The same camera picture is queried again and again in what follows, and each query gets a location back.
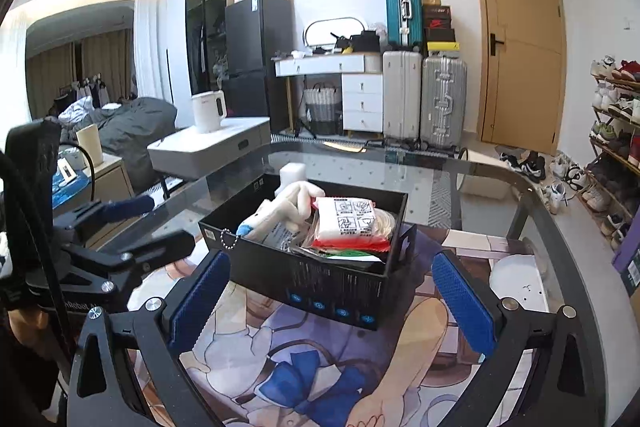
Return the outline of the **white plush toy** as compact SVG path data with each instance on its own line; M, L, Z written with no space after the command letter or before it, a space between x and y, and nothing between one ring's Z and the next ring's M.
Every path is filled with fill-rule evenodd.
M311 216L311 203L326 196L321 187L308 181L295 181L283 187L273 199L265 199L257 210L241 222L235 235L262 242L279 225L296 233Z

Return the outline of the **white electric kettle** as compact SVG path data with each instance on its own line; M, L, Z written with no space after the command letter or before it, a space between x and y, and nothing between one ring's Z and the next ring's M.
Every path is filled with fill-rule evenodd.
M195 127L201 133L218 131L227 117L227 104L224 92L208 91L192 96L192 109Z

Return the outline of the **anime print table mat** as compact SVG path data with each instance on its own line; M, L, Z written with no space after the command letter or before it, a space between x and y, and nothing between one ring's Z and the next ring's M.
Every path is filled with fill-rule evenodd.
M496 294L547 309L529 239L423 227L378 329L229 284L180 362L228 426L435 426L484 360L433 282L433 259L446 248Z

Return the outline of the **black white printed pouch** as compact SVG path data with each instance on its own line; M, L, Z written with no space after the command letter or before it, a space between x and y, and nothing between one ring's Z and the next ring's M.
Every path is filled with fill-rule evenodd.
M307 223L296 225L293 222L279 222L268 232L262 245L279 251L290 251L292 246L303 242L307 232Z

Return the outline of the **white foam block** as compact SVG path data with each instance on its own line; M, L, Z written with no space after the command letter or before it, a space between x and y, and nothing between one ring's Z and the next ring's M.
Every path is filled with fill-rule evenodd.
M279 172L280 186L278 193L282 192L285 187L298 181L307 180L306 165L302 162L288 162L284 165Z

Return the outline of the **white waste bin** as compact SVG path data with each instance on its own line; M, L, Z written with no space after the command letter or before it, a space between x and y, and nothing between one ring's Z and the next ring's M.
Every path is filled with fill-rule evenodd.
M458 154L458 158L476 162L477 164L502 168L503 170L510 169L510 165L507 162L495 158L494 156L477 152L476 150L468 150L466 147L462 147ZM484 176L470 176L469 174L458 174L457 189L462 194L503 200L510 192L510 185L499 179L484 178Z

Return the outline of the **green white plastic packet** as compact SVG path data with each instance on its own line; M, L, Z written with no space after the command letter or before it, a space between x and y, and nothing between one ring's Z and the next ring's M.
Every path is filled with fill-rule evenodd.
M342 251L322 251L323 258L333 261L345 262L385 262L387 258L386 251L378 253L377 251L355 251L355 249L343 249Z

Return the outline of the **black cardboard box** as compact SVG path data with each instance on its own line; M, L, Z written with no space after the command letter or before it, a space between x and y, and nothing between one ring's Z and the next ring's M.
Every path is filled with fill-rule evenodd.
M395 225L390 252L376 267L355 267L287 253L234 235L279 184L264 173L200 221L206 245L230 258L230 280L280 303L337 322L375 331L399 303L398 291L416 246L416 226Z

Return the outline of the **woven laundry basket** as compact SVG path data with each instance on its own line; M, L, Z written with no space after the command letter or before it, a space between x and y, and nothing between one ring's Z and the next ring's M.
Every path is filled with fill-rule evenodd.
M309 129L314 134L337 134L342 129L342 92L333 86L316 83L304 90Z

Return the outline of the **black glass wardrobe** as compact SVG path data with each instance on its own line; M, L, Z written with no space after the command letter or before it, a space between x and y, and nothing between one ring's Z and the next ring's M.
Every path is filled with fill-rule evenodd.
M228 77L226 9L235 0L186 0L186 56L192 94Z

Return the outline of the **oval mirror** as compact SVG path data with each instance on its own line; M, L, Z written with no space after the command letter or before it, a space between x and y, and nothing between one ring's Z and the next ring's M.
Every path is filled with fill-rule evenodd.
M315 20L304 29L303 44L312 52L324 49L326 53L342 53L350 46L352 36L358 36L366 29L361 20L351 16Z

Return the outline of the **silver suitcase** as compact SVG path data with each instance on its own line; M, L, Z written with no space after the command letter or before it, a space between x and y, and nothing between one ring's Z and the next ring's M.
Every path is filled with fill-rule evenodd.
M466 80L468 66L461 58L430 56L423 61L420 138L430 147L460 145Z

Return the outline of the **white suitcase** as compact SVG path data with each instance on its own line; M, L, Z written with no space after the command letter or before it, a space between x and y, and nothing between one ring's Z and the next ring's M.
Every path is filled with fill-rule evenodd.
M408 51L383 54L383 133L386 138L420 136L422 56Z

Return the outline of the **stack of shoe boxes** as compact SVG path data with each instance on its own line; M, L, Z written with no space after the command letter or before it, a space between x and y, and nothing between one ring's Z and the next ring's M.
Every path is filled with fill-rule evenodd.
M424 48L427 54L460 51L449 5L442 0L422 0Z

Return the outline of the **wooden door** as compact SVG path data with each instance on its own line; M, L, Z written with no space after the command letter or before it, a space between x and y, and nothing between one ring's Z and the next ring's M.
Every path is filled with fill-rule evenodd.
M566 78L563 0L480 0L480 141L552 154Z

